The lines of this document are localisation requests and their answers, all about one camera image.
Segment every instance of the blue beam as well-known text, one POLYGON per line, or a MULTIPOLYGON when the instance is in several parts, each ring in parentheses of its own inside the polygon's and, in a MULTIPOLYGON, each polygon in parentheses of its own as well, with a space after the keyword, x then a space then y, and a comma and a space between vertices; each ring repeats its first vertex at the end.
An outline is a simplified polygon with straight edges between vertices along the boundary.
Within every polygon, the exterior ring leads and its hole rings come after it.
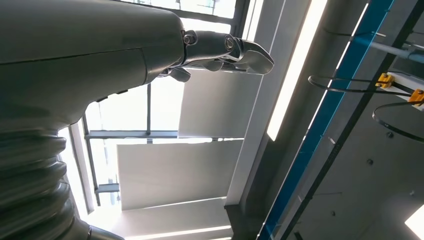
MULTIPOLYGON (((363 61, 371 42, 374 40, 375 33, 380 29, 381 24, 386 18, 387 12, 392 7, 394 0, 372 0, 363 15, 361 23, 357 28, 357 33, 370 33, 361 36, 361 40, 354 37, 347 49, 344 58, 335 73, 335 77, 352 79, 361 62, 363 61)), ((332 88, 347 89, 350 81, 334 81, 332 88)), ((321 138, 330 125, 339 104, 343 99, 344 93, 329 91, 316 117, 306 134, 306 137, 300 145, 299 151, 293 160, 293 164, 287 173, 280 192, 278 193, 274 205, 272 206, 265 224, 262 227, 258 240, 269 240, 274 232, 277 223, 280 220, 289 200, 294 193, 308 163, 310 162, 315 150, 320 144, 321 138)))

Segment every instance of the metal bolt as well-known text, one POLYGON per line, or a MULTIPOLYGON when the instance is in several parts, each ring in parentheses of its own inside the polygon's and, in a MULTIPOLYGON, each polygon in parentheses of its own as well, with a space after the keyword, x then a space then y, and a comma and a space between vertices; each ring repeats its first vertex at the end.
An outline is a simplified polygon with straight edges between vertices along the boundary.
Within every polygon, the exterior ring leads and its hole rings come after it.
POLYGON ((184 35, 182 38, 185 44, 194 44, 195 43, 195 37, 192 35, 184 35))
POLYGON ((225 38, 225 48, 231 50, 234 47, 234 40, 232 37, 225 38))

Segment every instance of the yellow clamp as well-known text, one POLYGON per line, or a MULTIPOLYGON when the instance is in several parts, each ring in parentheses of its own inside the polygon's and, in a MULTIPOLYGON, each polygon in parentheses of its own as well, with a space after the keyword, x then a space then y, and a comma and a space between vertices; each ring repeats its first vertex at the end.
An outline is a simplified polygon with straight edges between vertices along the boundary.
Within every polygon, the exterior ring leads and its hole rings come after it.
MULTIPOLYGON (((412 93, 408 102, 410 103, 410 102, 420 102, 420 101, 424 101, 424 90, 417 89, 412 93)), ((415 106, 417 106, 417 107, 419 107, 421 105, 422 105, 422 103, 415 104, 415 106)))
POLYGON ((392 83, 395 81, 395 77, 387 73, 382 73, 378 81, 379 82, 375 84, 376 87, 387 89, 392 86, 392 83))

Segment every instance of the window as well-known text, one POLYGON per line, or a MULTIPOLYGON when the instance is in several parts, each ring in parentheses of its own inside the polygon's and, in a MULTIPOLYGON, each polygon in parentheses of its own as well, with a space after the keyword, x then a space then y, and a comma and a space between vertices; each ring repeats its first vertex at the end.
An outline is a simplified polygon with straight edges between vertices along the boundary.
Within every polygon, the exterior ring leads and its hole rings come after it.
MULTIPOLYGON (((241 37, 249 0, 122 0, 167 9, 187 30, 241 37)), ((117 145, 201 144, 218 138, 178 138, 184 83, 158 77, 149 85, 91 103, 83 116, 85 142, 99 206, 121 204, 117 145)))
POLYGON ((241 38, 251 0, 121 0, 177 14, 186 30, 214 31, 241 38))
POLYGON ((85 114, 89 130, 146 130, 147 86, 93 102, 85 114))

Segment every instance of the ceiling light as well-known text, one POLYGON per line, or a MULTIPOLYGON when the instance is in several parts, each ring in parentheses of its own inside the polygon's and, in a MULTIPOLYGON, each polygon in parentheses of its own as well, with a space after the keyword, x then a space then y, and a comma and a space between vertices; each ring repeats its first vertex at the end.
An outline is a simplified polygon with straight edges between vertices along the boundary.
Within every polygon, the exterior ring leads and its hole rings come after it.
POLYGON ((405 224, 417 235, 421 240, 424 240, 424 205, 421 206, 412 216, 405 221, 405 224))
POLYGON ((290 99, 295 91, 306 57, 317 31, 327 0, 312 0, 307 11, 300 35, 294 48, 288 70, 282 83, 277 103, 269 122, 268 136, 275 141, 280 130, 290 99))
POLYGON ((198 233, 219 231, 219 230, 225 230, 225 229, 230 229, 230 228, 231 228, 230 225, 226 225, 226 226, 201 228, 201 229, 187 230, 187 231, 173 231, 173 232, 150 234, 150 235, 142 235, 142 236, 130 236, 130 237, 126 237, 125 240, 160 239, 160 238, 181 236, 181 235, 187 235, 187 234, 198 234, 198 233))

